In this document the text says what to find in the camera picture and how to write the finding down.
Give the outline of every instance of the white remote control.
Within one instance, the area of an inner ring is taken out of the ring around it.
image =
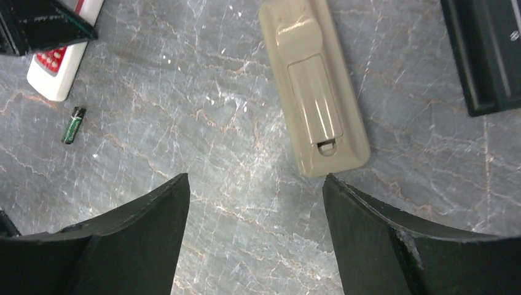
[[[103,0],[77,0],[75,12],[94,25]],[[46,99],[64,101],[76,76],[87,42],[37,53],[33,56],[27,81]]]

